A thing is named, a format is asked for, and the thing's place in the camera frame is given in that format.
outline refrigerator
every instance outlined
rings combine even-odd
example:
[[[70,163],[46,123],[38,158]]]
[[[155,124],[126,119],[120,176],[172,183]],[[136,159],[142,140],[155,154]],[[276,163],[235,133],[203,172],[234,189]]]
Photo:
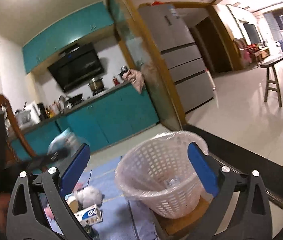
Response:
[[[190,112],[212,99],[213,86],[203,58],[174,6],[146,6],[138,11],[166,62],[184,111]]]

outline bolt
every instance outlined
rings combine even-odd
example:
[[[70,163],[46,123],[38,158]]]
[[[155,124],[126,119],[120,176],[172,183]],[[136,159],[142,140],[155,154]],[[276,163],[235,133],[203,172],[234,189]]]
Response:
[[[258,177],[258,176],[259,176],[259,171],[254,170],[254,171],[252,171],[252,174],[253,174],[255,177]]]
[[[228,166],[222,166],[221,171],[222,172],[230,172],[230,168]]]
[[[27,172],[26,172],[26,171],[22,171],[21,173],[19,173],[19,176],[20,176],[21,178],[24,178],[26,175],[27,175]]]
[[[51,168],[48,169],[48,173],[49,174],[54,174],[56,172],[56,170],[57,169],[55,167],[51,167]]]

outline laundry basket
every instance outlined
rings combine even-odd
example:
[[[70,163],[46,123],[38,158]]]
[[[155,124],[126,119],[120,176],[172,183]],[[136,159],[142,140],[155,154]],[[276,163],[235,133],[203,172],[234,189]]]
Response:
[[[186,131],[163,133],[137,145],[119,162],[115,183],[126,197],[141,200],[163,217],[187,215],[203,191],[187,155],[191,142],[208,153],[203,138]]]

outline upper cabinet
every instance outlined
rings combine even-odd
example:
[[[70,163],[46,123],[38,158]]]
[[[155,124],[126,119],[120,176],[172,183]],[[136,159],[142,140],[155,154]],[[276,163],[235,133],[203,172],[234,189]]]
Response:
[[[54,53],[57,57],[58,52],[67,45],[112,24],[113,21],[102,2],[64,17],[43,30],[23,47],[26,73]]]
[[[194,42],[187,25],[173,5],[145,6],[139,8],[138,12],[160,51]]]

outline teal cabinet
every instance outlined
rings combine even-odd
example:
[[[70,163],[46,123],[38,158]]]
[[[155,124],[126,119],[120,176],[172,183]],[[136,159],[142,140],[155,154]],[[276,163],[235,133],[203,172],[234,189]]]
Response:
[[[159,122],[155,108],[146,89],[141,95],[133,86],[125,86],[120,90],[122,108],[125,109],[125,118],[132,126],[132,133],[140,132]]]
[[[26,133],[25,139],[38,154],[46,154],[49,144],[52,140],[60,134],[60,130],[54,121],[49,122],[36,130]],[[11,146],[16,151],[17,156],[21,160],[30,159],[30,156],[26,153],[23,146],[18,139],[11,141]]]
[[[78,137],[84,138],[88,142],[91,152],[108,145],[103,131],[92,114],[90,105],[57,120],[57,123],[62,131],[70,128]]]
[[[102,2],[59,20],[23,47],[26,73],[68,44],[112,24],[113,21]]]
[[[125,100],[127,99],[122,97],[121,90],[115,90],[90,106],[99,127],[110,144],[133,134],[131,123],[126,117]]]

